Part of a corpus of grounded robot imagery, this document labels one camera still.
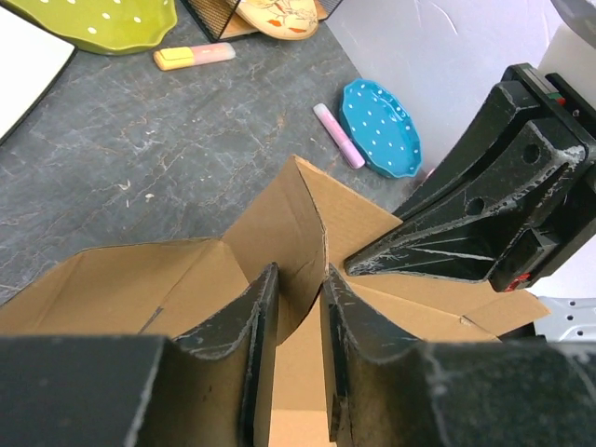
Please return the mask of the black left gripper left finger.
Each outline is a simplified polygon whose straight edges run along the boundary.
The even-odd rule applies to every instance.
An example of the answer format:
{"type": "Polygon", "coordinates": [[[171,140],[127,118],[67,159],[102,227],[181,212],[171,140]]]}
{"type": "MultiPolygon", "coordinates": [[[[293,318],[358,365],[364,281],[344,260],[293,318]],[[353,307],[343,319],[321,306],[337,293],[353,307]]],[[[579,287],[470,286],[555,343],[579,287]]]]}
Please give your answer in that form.
{"type": "Polygon", "coordinates": [[[265,446],[278,266],[184,334],[1,340],[5,446],[265,446]]]}

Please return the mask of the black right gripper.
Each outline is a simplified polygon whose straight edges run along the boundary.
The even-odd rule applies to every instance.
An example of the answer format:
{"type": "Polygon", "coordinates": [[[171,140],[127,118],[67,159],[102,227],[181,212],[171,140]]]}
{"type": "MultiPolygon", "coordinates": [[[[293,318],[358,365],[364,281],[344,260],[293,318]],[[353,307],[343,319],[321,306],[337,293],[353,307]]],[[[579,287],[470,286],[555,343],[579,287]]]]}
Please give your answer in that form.
{"type": "Polygon", "coordinates": [[[348,275],[488,281],[516,291],[552,275],[594,236],[594,106],[561,75],[528,63],[503,78],[394,211],[402,224],[345,260],[348,275]]]}

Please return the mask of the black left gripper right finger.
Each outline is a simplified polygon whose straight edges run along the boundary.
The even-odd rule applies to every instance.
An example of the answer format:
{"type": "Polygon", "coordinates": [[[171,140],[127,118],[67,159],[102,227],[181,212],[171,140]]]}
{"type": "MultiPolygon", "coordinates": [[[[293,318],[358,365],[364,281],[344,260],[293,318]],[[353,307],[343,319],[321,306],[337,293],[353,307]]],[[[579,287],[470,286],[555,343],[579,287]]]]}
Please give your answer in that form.
{"type": "Polygon", "coordinates": [[[365,303],[336,270],[319,303],[333,443],[594,444],[593,343],[426,342],[365,303]]]}

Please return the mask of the brown cardboard box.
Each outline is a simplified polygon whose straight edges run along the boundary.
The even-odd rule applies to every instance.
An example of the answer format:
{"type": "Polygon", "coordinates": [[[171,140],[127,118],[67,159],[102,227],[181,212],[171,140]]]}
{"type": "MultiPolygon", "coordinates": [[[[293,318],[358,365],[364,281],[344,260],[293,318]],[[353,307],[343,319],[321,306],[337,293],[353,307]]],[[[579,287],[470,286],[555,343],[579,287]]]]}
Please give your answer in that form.
{"type": "Polygon", "coordinates": [[[220,238],[81,251],[1,308],[1,340],[20,335],[158,335],[174,339],[278,266],[278,325],[269,441],[312,446],[330,440],[320,289],[331,270],[374,310],[426,342],[503,343],[543,318],[525,291],[498,293],[405,275],[351,277],[345,259],[397,219],[300,157],[220,238]]]}

